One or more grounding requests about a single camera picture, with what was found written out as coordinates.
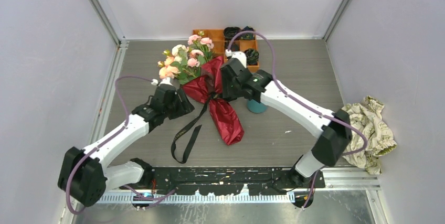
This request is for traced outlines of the pink flower bouquet red wrap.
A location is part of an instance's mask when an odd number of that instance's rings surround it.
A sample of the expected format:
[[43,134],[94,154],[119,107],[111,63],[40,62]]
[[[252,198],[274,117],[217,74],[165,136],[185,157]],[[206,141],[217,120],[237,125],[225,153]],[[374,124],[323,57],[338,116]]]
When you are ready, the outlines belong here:
[[187,44],[165,50],[165,60],[159,61],[159,78],[179,81],[185,93],[199,103],[208,103],[210,116],[226,145],[241,141],[244,130],[238,115],[222,98],[220,67],[223,56],[214,56],[214,43],[202,34],[191,35]]

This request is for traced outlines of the teal vase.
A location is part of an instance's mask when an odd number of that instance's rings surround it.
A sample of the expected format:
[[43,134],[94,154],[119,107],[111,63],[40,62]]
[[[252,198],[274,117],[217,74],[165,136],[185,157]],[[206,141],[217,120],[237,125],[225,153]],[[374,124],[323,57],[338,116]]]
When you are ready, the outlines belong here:
[[247,109],[255,114],[263,113],[267,110],[267,106],[263,103],[257,102],[255,100],[248,100],[247,101]]

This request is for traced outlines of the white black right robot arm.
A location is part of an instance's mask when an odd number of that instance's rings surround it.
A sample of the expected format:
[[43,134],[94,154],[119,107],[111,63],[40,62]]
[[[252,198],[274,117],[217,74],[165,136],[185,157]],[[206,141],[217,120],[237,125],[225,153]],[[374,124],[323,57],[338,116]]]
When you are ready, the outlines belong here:
[[325,166],[334,166],[352,139],[349,116],[333,112],[302,98],[266,71],[251,73],[234,57],[220,67],[222,96],[232,101],[243,97],[277,109],[308,130],[316,142],[292,167],[291,180],[303,188],[312,175]]

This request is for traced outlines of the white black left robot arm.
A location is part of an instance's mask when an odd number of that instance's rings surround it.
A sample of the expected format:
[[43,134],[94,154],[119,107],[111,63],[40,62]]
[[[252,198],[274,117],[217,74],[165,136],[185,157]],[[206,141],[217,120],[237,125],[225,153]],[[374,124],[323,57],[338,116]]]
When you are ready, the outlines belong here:
[[176,119],[193,110],[183,90],[159,84],[149,101],[134,108],[123,123],[103,138],[82,149],[72,147],[66,151],[58,178],[58,187],[65,192],[66,201],[73,198],[90,207],[112,189],[126,185],[151,187],[154,173],[149,163],[133,158],[123,165],[110,164],[165,119]]

